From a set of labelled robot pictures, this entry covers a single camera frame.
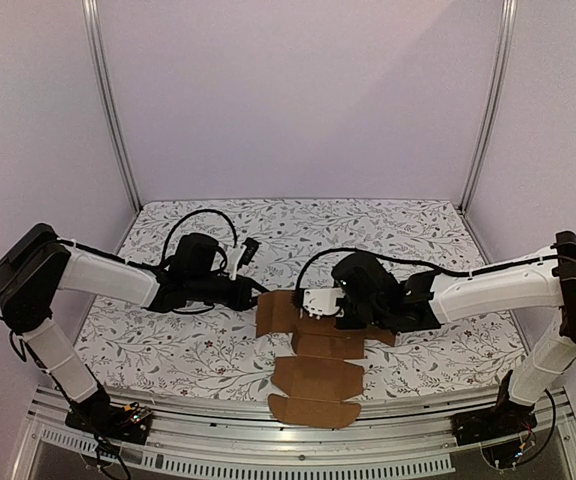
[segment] cardboard flap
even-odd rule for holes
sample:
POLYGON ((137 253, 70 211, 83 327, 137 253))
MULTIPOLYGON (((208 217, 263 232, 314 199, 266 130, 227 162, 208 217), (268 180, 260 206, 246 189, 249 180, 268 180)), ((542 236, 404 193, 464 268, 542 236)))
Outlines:
POLYGON ((299 356, 357 360, 364 358, 364 339, 303 335, 295 331, 292 349, 299 356))
POLYGON ((292 290, 264 293, 257 300, 257 337, 271 332, 292 333, 299 310, 292 304, 292 290))
POLYGON ((278 357, 272 383, 293 398, 341 401, 363 392, 364 369, 333 358, 278 357))
POLYGON ((277 420, 291 425, 315 428, 343 428, 353 423, 361 412, 358 403, 332 403, 271 394, 268 406, 277 420))

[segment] metal frame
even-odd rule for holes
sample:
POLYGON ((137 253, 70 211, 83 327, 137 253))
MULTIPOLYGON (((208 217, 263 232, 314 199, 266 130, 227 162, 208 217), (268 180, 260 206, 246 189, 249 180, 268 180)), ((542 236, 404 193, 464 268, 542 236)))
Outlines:
POLYGON ((510 56, 516 10, 517 0, 504 0, 501 14, 501 26, 499 28, 499 40, 497 42, 497 54, 495 56, 495 64, 493 67, 490 90, 488 91, 486 109, 477 136, 477 144, 470 165, 470 170, 468 171, 468 178, 466 179, 466 185, 461 195, 458 207, 459 211, 463 212, 464 215, 467 214, 474 198, 477 183, 479 182, 479 177, 481 175, 481 169, 486 157, 486 151, 488 150, 488 144, 490 143, 490 138, 492 136, 492 129, 497 116, 499 99, 501 98, 501 90, 508 65, 508 58, 510 56))
POLYGON ((90 44, 90 54, 92 56, 93 66, 95 68, 95 76, 97 78, 97 86, 99 87, 99 95, 101 104, 104 109, 106 123, 108 124, 108 132, 112 143, 117 166, 121 180, 123 181, 126 195, 130 206, 139 213, 143 208, 143 202, 139 196, 137 189, 137 182, 128 159, 128 151, 121 133, 121 126, 119 124, 119 116, 117 115, 117 107, 110 85, 110 76, 108 74, 108 66, 106 64, 106 54, 101 37, 101 26, 99 23, 99 13, 97 10, 97 0, 82 0, 84 9, 84 19, 86 22, 86 31, 88 32, 88 43, 90 44))
MULTIPOLYGON (((367 402, 358 421, 331 431, 281 424, 272 418, 265 403, 108 390, 116 404, 138 400, 151 403, 155 411, 148 443, 143 447, 123 445, 124 460, 130 467, 184 478, 259 480, 278 478, 279 472, 291 473, 285 478, 301 480, 341 478, 336 472, 345 472, 344 478, 364 480, 421 478, 431 473, 428 468, 433 465, 449 472, 450 454, 480 447, 457 446, 450 434, 450 417, 455 412, 492 405, 496 398, 496 389, 491 387, 367 402)), ((565 390, 553 394, 565 461, 576 480, 576 420, 565 390)), ((11 478, 29 478, 39 441, 91 455, 94 440, 64 426, 67 411, 68 404, 57 391, 37 389, 11 478)), ((550 428, 552 411, 546 398, 536 404, 535 412, 537 430, 550 428)))

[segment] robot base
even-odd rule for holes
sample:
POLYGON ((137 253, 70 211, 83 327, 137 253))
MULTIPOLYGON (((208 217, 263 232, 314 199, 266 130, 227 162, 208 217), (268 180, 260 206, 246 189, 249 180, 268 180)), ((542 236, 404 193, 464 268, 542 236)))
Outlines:
MULTIPOLYGON (((123 408, 110 406, 108 407, 109 411, 113 414, 115 418, 125 418, 125 412, 123 408)), ((117 425, 115 429, 108 429, 104 433, 104 436, 113 439, 119 440, 122 442, 128 443, 135 443, 137 445, 145 445, 146 440, 148 439, 148 434, 150 433, 150 426, 152 424, 152 417, 144 418, 138 424, 135 423, 122 423, 121 425, 117 425)), ((66 416, 66 426, 70 428, 74 428, 75 430, 80 430, 86 433, 99 433, 93 431, 90 428, 90 424, 86 423, 82 417, 72 411, 68 412, 66 416)))

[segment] white plastic part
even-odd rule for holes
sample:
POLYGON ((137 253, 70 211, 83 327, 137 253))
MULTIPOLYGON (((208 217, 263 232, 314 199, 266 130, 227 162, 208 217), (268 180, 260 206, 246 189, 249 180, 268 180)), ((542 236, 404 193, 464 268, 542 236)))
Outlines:
POLYGON ((53 320, 44 320, 21 337, 73 401, 82 402, 97 391, 97 381, 53 320))
POLYGON ((528 358, 512 372, 508 392, 513 402, 534 405, 544 390, 575 360, 576 343, 559 335, 560 326, 561 313, 558 311, 528 358))
POLYGON ((309 288, 304 291, 303 308, 312 317, 325 317, 339 313, 337 299, 344 298, 341 288, 309 288))
POLYGON ((244 256, 246 252, 246 247, 240 245, 239 247, 233 248, 228 253, 228 270, 230 271, 229 277, 231 280, 237 280, 237 271, 239 270, 239 262, 241 257, 244 256))
POLYGON ((60 290, 94 293, 140 307, 152 303, 159 289, 153 273, 77 248, 66 248, 71 256, 59 282, 60 290))
MULTIPOLYGON (((522 258, 553 253, 547 247, 522 258)), ((440 274, 430 289, 434 293, 430 307, 440 323, 514 308, 559 307, 563 297, 559 278, 552 274, 556 266, 557 260, 546 260, 472 277, 440 274)))

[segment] brown cardboard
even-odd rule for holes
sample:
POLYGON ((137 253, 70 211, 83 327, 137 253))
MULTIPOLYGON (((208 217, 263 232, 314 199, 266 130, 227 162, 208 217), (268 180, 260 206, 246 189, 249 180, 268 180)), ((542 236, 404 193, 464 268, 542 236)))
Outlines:
POLYGON ((277 420, 287 424, 315 428, 343 428, 361 413, 358 403, 332 403, 271 394, 268 406, 277 420))
POLYGON ((327 337, 324 335, 292 334, 292 349, 299 356, 341 358, 359 360, 364 358, 364 339, 360 337, 327 337))
POLYGON ((275 290, 257 301, 257 338, 268 333, 292 333, 299 310, 292 304, 292 290, 275 290))
POLYGON ((272 383, 291 398, 339 402, 364 391, 364 369, 336 358, 277 357, 272 383))
POLYGON ((338 330, 334 317, 300 315, 290 290, 259 297, 257 337, 271 332, 292 333, 297 356, 275 359, 272 383, 289 396, 270 395, 270 411, 281 422, 318 428, 348 426, 361 412, 344 400, 363 392, 363 368, 344 359, 364 358, 366 338, 395 343, 387 330, 338 330))

